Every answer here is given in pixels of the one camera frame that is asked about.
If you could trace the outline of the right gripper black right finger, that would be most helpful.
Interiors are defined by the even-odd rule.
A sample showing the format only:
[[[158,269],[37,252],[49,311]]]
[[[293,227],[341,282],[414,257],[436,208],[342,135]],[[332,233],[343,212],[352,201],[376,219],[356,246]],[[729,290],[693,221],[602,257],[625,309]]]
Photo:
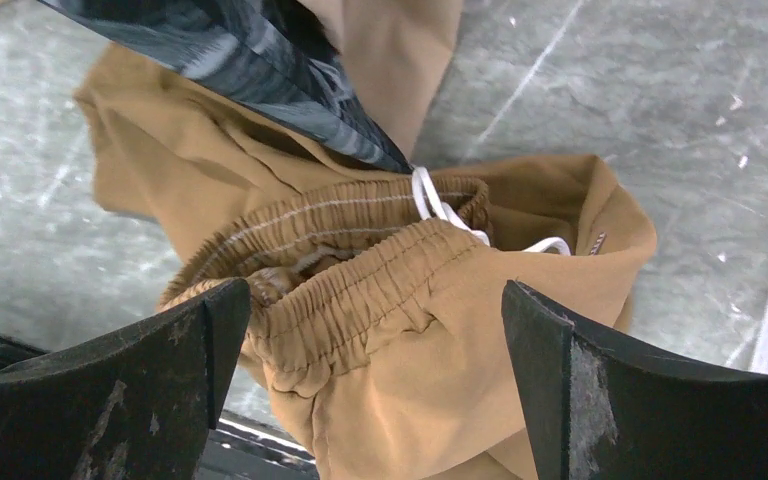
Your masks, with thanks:
[[[509,281],[501,313],[542,479],[768,479],[768,375],[687,358]]]

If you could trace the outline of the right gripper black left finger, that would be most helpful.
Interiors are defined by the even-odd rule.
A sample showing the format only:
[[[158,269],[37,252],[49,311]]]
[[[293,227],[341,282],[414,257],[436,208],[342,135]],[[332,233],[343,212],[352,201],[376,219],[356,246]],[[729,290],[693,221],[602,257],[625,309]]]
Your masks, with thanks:
[[[0,479],[190,479],[250,316],[230,280],[71,348],[0,336]]]

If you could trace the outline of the tan brown shorts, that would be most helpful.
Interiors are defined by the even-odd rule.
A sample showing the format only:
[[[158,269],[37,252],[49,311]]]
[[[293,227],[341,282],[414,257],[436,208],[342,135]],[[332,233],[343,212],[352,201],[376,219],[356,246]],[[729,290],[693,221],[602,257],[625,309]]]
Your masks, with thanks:
[[[324,479],[533,479],[506,348],[518,279],[626,327],[656,231],[595,156],[435,171],[454,222],[372,170],[110,45],[75,95],[105,209],[183,259],[159,300],[250,286],[240,363]]]

